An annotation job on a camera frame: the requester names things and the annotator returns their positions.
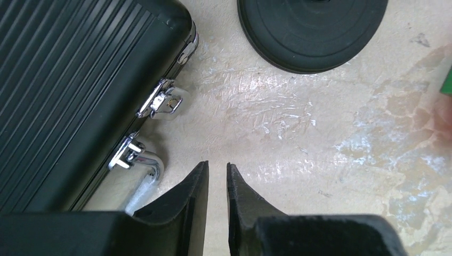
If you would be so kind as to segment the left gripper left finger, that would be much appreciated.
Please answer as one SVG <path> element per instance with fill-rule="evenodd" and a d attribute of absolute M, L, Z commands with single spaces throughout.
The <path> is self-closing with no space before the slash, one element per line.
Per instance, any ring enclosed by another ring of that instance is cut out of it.
<path fill-rule="evenodd" d="M 1 255 L 202 255 L 209 166 L 133 215 L 122 211 L 1 216 Z"/>

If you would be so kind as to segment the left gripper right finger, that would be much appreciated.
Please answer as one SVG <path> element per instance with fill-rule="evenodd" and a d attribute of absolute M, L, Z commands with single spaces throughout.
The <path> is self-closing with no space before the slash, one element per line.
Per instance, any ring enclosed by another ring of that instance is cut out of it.
<path fill-rule="evenodd" d="M 286 214 L 227 164 L 231 255 L 407 255 L 395 229 L 373 214 Z"/>

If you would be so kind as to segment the black poker chip case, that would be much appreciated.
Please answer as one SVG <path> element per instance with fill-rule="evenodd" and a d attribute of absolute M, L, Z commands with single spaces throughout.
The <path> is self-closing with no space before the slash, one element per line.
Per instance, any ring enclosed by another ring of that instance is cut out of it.
<path fill-rule="evenodd" d="M 144 161 L 147 119 L 189 103 L 199 42 L 179 1 L 1 1 L 1 214 L 77 211 Z"/>

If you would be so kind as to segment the black microphone stand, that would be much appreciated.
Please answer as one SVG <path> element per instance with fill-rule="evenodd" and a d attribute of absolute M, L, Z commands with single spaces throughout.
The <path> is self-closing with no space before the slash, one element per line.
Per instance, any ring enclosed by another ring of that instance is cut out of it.
<path fill-rule="evenodd" d="M 238 18 L 253 49 L 273 66 L 316 74 L 355 57 L 385 15 L 381 0 L 237 1 Z"/>

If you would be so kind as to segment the orange C-shaped track piece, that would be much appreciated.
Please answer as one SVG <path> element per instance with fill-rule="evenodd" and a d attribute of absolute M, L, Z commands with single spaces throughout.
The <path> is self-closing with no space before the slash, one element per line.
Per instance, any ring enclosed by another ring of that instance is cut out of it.
<path fill-rule="evenodd" d="M 434 129 L 444 141 L 451 143 L 451 67 L 441 83 L 433 109 Z"/>

